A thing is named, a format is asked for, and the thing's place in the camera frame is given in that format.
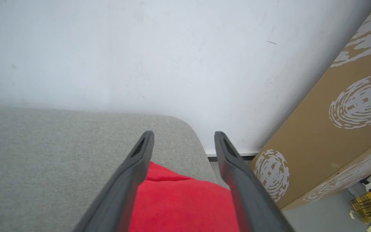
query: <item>white printed pattern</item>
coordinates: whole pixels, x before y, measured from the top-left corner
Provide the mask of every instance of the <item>white printed pattern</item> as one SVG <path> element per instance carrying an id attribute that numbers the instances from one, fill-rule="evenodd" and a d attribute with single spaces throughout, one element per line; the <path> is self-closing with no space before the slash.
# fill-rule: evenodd
<path id="1" fill-rule="evenodd" d="M 289 188 L 289 168 L 283 154 L 276 150 L 264 151 L 256 161 L 254 173 L 271 198 L 277 202 Z"/>
<path id="2" fill-rule="evenodd" d="M 342 92 L 331 103 L 328 114 L 339 128 L 354 129 L 371 125 L 371 76 Z"/>
<path id="3" fill-rule="evenodd" d="M 337 189 L 348 188 L 371 173 L 371 154 L 359 163 L 338 173 L 329 181 L 314 188 L 303 198 L 304 201 L 316 201 Z"/>
<path id="4" fill-rule="evenodd" d="M 337 67 L 370 54 L 371 13 L 330 67 Z"/>

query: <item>floor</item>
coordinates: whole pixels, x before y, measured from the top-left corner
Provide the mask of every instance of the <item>floor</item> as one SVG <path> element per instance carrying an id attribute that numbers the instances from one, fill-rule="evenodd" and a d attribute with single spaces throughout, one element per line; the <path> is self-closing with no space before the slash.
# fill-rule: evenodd
<path id="1" fill-rule="evenodd" d="M 219 184 L 228 188 L 221 179 L 218 163 L 210 163 Z M 369 225 L 359 220 L 358 216 L 355 216 L 355 220 L 349 216 L 351 199 L 353 195 L 345 190 L 329 198 L 284 211 L 283 214 L 296 232 L 365 232 Z"/>

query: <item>gray upholstery fabric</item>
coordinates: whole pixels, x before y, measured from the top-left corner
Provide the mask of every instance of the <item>gray upholstery fabric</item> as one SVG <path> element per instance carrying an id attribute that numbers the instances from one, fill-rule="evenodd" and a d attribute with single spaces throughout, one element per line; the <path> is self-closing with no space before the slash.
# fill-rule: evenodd
<path id="1" fill-rule="evenodd" d="M 0 231 L 71 231 L 146 130 L 155 133 L 153 162 L 216 182 L 179 119 L 0 108 Z"/>

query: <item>brown cardboard box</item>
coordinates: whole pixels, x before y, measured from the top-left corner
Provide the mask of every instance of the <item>brown cardboard box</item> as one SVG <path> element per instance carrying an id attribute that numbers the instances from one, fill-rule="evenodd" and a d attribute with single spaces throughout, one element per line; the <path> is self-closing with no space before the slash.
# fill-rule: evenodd
<path id="1" fill-rule="evenodd" d="M 250 166 L 282 209 L 371 173 L 371 13 Z"/>

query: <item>white baseboard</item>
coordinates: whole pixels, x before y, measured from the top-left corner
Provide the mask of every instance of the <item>white baseboard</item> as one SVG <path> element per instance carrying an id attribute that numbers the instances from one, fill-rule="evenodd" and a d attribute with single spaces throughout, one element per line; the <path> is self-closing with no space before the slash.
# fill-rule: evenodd
<path id="1" fill-rule="evenodd" d="M 207 154 L 207 157 L 217 157 L 217 154 L 215 153 L 215 150 L 206 150 L 205 152 Z M 254 150 L 237 150 L 237 152 L 242 157 L 250 157 L 250 156 L 255 156 L 260 151 L 259 150 L 257 150 L 257 151 L 254 151 Z"/>

